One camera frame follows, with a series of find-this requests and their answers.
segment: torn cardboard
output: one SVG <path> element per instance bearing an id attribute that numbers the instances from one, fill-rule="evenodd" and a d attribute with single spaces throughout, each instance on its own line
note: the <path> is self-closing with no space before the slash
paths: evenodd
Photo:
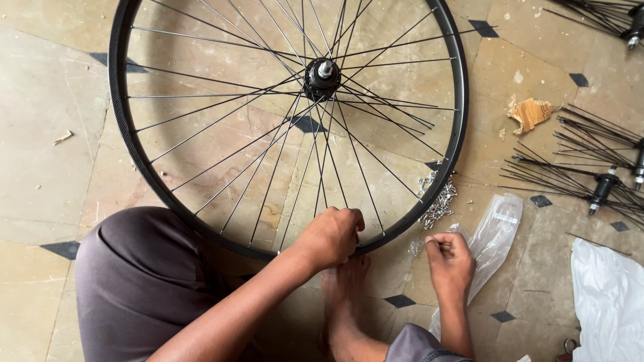
<path id="1" fill-rule="evenodd" d="M 535 125 L 547 120 L 552 113 L 552 106 L 547 100 L 529 98 L 517 103 L 514 94 L 508 106 L 510 109 L 507 111 L 507 116 L 519 122 L 519 128 L 512 131 L 516 135 L 530 132 Z"/>

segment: label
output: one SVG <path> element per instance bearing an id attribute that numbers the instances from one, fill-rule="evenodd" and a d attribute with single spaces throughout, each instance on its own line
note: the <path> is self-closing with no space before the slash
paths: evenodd
<path id="1" fill-rule="evenodd" d="M 511 222 L 512 224 L 516 224 L 518 222 L 518 220 L 515 219 L 515 218 L 512 218 L 510 216 L 506 216 L 506 215 L 503 215 L 503 214 L 498 214 L 498 213 L 494 213 L 494 218 L 499 219 L 499 220 L 503 220 L 503 221 L 507 221 L 507 222 Z"/>

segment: bare foot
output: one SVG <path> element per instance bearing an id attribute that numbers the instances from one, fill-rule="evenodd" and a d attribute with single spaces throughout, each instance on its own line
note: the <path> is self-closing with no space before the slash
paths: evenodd
<path id="1" fill-rule="evenodd" d="M 320 274 L 325 324 L 320 333 L 319 347 L 325 356 L 329 348 L 342 341 L 347 333 L 359 332 L 357 319 L 370 265 L 371 259 L 364 255 Z"/>

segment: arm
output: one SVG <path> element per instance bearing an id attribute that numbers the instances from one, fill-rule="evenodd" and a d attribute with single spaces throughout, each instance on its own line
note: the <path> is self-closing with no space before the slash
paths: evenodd
<path id="1" fill-rule="evenodd" d="M 431 282 L 440 307 L 440 344 L 474 359 L 467 300 L 476 261 L 460 233 L 443 233 L 425 239 Z"/>
<path id="2" fill-rule="evenodd" d="M 317 272 L 346 262 L 356 232 L 365 228 L 357 209 L 329 207 L 295 244 L 261 272 L 161 346 L 149 361 L 234 361 L 262 319 Z"/>

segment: right hand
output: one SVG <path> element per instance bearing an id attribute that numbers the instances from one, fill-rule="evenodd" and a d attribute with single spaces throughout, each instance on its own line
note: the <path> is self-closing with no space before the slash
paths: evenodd
<path id="1" fill-rule="evenodd" d="M 425 238 L 431 282 L 441 305 L 467 303 L 476 260 L 460 233 L 442 233 Z"/>

